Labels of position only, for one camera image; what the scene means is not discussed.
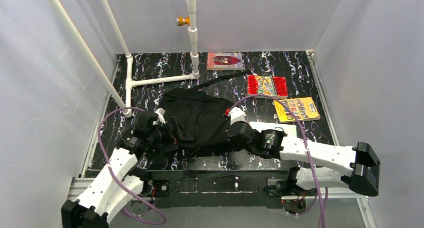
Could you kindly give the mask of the black student backpack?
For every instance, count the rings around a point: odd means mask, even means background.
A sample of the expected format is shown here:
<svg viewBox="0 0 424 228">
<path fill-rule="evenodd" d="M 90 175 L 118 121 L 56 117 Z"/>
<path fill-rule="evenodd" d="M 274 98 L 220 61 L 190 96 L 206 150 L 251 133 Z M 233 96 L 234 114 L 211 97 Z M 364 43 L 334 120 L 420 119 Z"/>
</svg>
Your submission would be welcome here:
<svg viewBox="0 0 424 228">
<path fill-rule="evenodd" d="M 183 138 L 176 143 L 179 149 L 189 156 L 210 156 L 232 150 L 227 136 L 230 119 L 226 112 L 234 103 L 225 98 L 209 96 L 201 89 L 249 74 L 250 71 L 243 71 L 221 75 L 193 88 L 174 88 L 162 95 L 159 107 L 165 110 L 165 120 L 171 123 L 173 129 L 183 131 Z"/>
</svg>

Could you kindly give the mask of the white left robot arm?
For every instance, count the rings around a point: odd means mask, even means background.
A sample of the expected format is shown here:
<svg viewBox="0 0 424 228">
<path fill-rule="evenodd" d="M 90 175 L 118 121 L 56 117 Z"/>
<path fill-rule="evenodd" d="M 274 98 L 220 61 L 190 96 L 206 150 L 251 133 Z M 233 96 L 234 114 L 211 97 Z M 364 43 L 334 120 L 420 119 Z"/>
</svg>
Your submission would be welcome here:
<svg viewBox="0 0 424 228">
<path fill-rule="evenodd" d="M 176 117 L 166 121 L 158 112 L 142 113 L 135 127 L 123 134 L 112 155 L 106 157 L 106 165 L 91 184 L 76 199 L 65 201 L 62 226 L 107 228 L 132 198 L 154 210 L 154 205 L 140 197 L 145 178 L 132 169 L 146 152 L 165 154 L 178 149 L 178 143 L 193 140 Z"/>
</svg>

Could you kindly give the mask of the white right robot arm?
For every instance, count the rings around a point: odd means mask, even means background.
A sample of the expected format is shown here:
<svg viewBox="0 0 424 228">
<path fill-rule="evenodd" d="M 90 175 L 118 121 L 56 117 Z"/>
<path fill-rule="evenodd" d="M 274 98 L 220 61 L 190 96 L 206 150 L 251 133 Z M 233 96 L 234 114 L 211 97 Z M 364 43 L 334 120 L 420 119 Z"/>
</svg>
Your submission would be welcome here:
<svg viewBox="0 0 424 228">
<path fill-rule="evenodd" d="M 256 130 L 237 121 L 227 130 L 229 140 L 237 148 L 264 159 L 296 160 L 316 168 L 290 171 L 286 187 L 297 186 L 308 191 L 321 187 L 348 188 L 360 195 L 379 194 L 381 161 L 372 146 L 358 142 L 356 146 L 336 146 L 304 141 L 283 130 Z"/>
</svg>

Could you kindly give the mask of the pale green Gatsby book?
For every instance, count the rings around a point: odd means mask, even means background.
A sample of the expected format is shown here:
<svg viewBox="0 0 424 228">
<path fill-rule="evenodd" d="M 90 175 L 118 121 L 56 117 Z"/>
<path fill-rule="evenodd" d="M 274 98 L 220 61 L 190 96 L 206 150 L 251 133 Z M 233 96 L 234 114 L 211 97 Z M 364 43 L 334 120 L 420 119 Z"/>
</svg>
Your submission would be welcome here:
<svg viewBox="0 0 424 228">
<path fill-rule="evenodd" d="M 277 131 L 283 131 L 288 135 L 297 137 L 296 125 L 266 123 L 266 122 L 249 122 L 249 125 L 253 129 L 256 129 L 259 132 L 263 130 L 277 130 Z"/>
</svg>

